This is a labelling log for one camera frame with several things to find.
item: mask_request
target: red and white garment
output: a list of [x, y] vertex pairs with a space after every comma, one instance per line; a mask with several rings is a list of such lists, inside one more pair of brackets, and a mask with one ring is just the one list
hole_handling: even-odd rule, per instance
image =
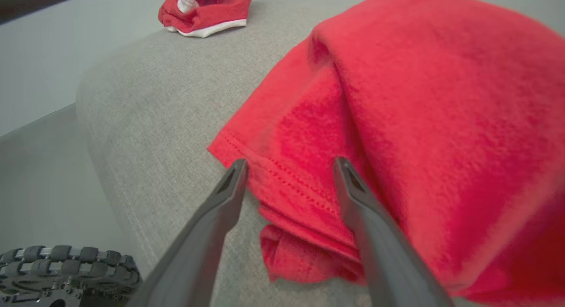
[[251, 0], [165, 0], [159, 21], [168, 31], [185, 37], [210, 34], [247, 25]]

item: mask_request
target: gray cushion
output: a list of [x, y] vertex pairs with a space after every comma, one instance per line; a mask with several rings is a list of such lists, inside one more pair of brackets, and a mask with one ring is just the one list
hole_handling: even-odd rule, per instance
[[[79, 121], [144, 276], [222, 176], [206, 151], [220, 128], [313, 26], [361, 1], [254, 0], [246, 28], [206, 39], [157, 32], [86, 74]], [[561, 24], [543, 5], [553, 0], [493, 1]], [[337, 279], [270, 283], [259, 245], [266, 221], [257, 205], [248, 194], [240, 222], [226, 237], [212, 305], [369, 304], [365, 288]]]

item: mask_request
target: red cloth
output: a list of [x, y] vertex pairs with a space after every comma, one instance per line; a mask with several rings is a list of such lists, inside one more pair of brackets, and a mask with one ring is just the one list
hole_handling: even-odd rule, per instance
[[353, 163], [452, 295], [565, 294], [565, 40], [475, 0], [367, 0], [317, 25], [209, 150], [250, 163], [271, 277], [363, 283]]
[[200, 7], [181, 13], [178, 0], [165, 0], [158, 19], [166, 27], [189, 33], [232, 20], [247, 19], [251, 0], [196, 0]]

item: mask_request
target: wall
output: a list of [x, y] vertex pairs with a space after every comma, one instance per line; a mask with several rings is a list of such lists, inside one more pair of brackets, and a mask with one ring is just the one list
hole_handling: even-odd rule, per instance
[[0, 26], [0, 136], [75, 102], [82, 74], [158, 31], [164, 0], [69, 0]]

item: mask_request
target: white trim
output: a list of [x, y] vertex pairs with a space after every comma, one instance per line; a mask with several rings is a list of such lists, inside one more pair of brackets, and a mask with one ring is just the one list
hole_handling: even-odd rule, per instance
[[170, 32], [176, 31], [176, 32], [178, 32], [179, 34], [182, 34], [185, 37], [206, 38], [206, 37], [210, 36], [210, 34], [215, 34], [218, 31], [222, 31], [222, 30], [226, 30], [228, 28], [234, 28], [234, 27], [245, 27], [246, 25], [247, 25], [247, 19], [238, 19], [238, 20], [232, 20], [232, 21], [228, 21], [228, 22], [222, 22], [222, 23], [210, 26], [210, 27], [197, 29], [197, 30], [194, 30], [194, 31], [191, 31], [191, 32], [182, 32], [182, 31], [178, 30], [177, 28], [175, 28], [173, 26], [168, 26], [168, 27], [165, 27], [165, 28]]

